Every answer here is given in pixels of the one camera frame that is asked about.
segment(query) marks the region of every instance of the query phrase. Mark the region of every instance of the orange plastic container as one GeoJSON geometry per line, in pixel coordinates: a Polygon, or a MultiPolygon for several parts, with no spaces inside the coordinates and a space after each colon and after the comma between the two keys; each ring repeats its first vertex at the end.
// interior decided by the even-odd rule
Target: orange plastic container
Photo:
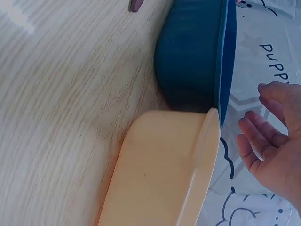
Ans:
{"type": "Polygon", "coordinates": [[[219,140],[216,109],[139,117],[123,142],[99,225],[194,226],[219,140]]]}

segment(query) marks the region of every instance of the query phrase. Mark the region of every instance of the light wood tabletop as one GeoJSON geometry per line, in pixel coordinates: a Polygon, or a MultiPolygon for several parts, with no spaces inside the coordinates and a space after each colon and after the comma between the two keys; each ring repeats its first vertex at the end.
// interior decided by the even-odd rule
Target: light wood tabletop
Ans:
{"type": "Polygon", "coordinates": [[[0,225],[94,226],[135,118],[166,109],[153,53],[172,0],[0,1],[0,225]]]}

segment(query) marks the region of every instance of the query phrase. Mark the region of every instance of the pink object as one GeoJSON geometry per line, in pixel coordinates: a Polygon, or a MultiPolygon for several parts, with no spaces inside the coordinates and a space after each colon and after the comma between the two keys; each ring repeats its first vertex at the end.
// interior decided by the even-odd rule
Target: pink object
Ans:
{"type": "Polygon", "coordinates": [[[138,12],[144,0],[132,0],[130,10],[134,13],[138,12]]]}

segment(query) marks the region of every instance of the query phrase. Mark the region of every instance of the blue plastic container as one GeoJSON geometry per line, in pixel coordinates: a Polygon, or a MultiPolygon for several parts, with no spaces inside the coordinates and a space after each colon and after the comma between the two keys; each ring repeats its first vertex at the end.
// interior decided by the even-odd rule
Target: blue plastic container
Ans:
{"type": "Polygon", "coordinates": [[[236,47],[235,0],[175,0],[155,53],[156,76],[178,111],[226,116],[236,47]]]}

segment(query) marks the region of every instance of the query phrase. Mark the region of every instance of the hand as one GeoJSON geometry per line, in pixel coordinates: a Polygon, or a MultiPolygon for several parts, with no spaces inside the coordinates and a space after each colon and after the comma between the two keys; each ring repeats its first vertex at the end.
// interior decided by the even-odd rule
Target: hand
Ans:
{"type": "Polygon", "coordinates": [[[239,154],[264,187],[286,198],[300,213],[301,86],[272,82],[260,84],[258,91],[261,103],[287,127],[288,136],[255,112],[247,112],[238,122],[243,132],[237,137],[239,154]]]}

